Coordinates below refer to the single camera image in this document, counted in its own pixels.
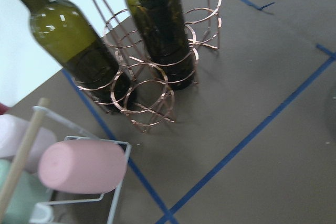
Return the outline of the dark green wine bottle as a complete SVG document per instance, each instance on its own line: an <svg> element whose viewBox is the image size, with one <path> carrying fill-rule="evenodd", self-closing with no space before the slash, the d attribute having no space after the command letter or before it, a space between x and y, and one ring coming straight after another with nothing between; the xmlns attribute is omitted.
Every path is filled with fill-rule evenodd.
<svg viewBox="0 0 336 224"><path fill-rule="evenodd" d="M166 73L170 87L188 87L194 79L194 59L181 0L125 1L151 60Z"/></svg>
<svg viewBox="0 0 336 224"><path fill-rule="evenodd" d="M75 84L109 112L130 109L132 82L82 11L69 0L21 0L30 12L34 39L72 76Z"/></svg>

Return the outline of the pale pink plastic cup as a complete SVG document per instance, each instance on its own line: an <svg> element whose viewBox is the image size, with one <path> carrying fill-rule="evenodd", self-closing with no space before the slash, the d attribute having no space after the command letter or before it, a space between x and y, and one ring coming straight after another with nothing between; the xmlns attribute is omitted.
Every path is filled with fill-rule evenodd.
<svg viewBox="0 0 336 224"><path fill-rule="evenodd" d="M10 114L1 115L1 158L12 161L22 143L29 121ZM51 130L41 127L25 163L25 170L36 173L44 151L57 142Z"/></svg>

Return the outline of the mint green plastic cup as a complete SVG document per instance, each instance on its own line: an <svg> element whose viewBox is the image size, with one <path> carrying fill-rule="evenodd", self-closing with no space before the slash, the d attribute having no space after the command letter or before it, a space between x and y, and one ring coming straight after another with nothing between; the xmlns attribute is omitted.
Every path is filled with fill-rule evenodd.
<svg viewBox="0 0 336 224"><path fill-rule="evenodd" d="M23 171L2 223L29 223L35 204L48 201L52 193L53 191L45 187L37 176Z"/></svg>

